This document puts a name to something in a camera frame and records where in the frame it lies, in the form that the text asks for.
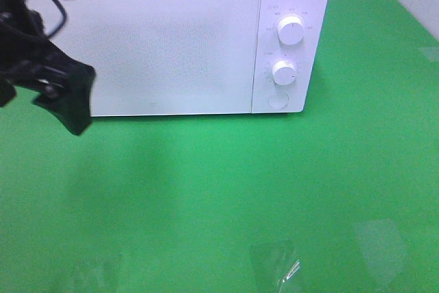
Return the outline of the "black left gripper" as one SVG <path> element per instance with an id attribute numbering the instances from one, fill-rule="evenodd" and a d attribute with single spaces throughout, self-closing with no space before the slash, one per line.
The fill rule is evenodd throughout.
<path id="1" fill-rule="evenodd" d="M 56 117 L 76 136 L 92 123 L 91 91 L 95 69 L 79 62 L 44 32 L 39 13 L 26 0 L 1 0 L 0 107 L 16 97 L 11 84 L 47 84 L 32 101 Z"/>

